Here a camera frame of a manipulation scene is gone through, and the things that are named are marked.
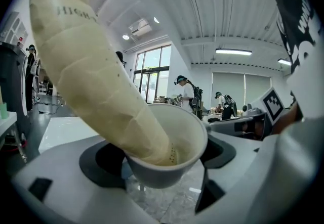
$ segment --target ceiling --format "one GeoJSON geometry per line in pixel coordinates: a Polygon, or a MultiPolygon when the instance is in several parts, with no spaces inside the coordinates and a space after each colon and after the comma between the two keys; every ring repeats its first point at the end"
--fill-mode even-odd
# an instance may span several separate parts
{"type": "Polygon", "coordinates": [[[130,53],[169,39],[188,67],[217,63],[287,70],[277,62],[287,53],[276,26],[275,0],[89,0],[89,4],[115,50],[130,53]],[[129,27],[141,19],[149,31],[131,34],[129,27]],[[125,34],[130,39],[124,40],[125,34]],[[216,48],[249,50],[252,55],[215,54],[216,48]]]}

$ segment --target roller blind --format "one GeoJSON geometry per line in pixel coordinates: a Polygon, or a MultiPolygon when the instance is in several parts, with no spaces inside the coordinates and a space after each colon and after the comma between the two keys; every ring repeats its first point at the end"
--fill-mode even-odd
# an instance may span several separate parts
{"type": "Polygon", "coordinates": [[[230,95],[236,101],[236,107],[241,110],[244,105],[244,74],[213,73],[212,107],[218,106],[215,93],[230,95]]]}
{"type": "Polygon", "coordinates": [[[245,75],[246,104],[258,99],[270,88],[270,77],[245,75]]]}

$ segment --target white cup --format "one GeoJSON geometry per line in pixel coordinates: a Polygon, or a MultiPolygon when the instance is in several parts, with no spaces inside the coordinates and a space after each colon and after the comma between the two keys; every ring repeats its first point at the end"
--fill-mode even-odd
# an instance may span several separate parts
{"type": "Polygon", "coordinates": [[[201,157],[207,146],[207,131],[197,116],[178,106],[150,104],[149,108],[174,144],[178,164],[156,166],[136,157],[126,157],[140,183],[152,188],[166,188],[176,184],[201,157]]]}

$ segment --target air conditioner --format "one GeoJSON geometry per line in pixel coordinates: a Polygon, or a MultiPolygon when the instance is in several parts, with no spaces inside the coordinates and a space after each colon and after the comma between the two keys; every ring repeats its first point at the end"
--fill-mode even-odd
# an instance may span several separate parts
{"type": "Polygon", "coordinates": [[[151,26],[145,19],[141,19],[129,27],[132,35],[142,36],[152,30],[151,26]]]}

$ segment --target table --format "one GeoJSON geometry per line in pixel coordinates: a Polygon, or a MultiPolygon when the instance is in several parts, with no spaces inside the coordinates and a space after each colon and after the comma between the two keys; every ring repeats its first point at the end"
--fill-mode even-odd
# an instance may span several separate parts
{"type": "Polygon", "coordinates": [[[45,130],[38,151],[41,154],[52,147],[97,135],[80,117],[54,117],[45,130]]]}
{"type": "Polygon", "coordinates": [[[0,119],[0,148],[3,145],[3,142],[5,141],[6,135],[12,135],[15,138],[15,142],[17,144],[20,156],[22,157],[23,161],[27,163],[27,156],[21,146],[16,121],[16,112],[8,112],[7,119],[0,119]]]}

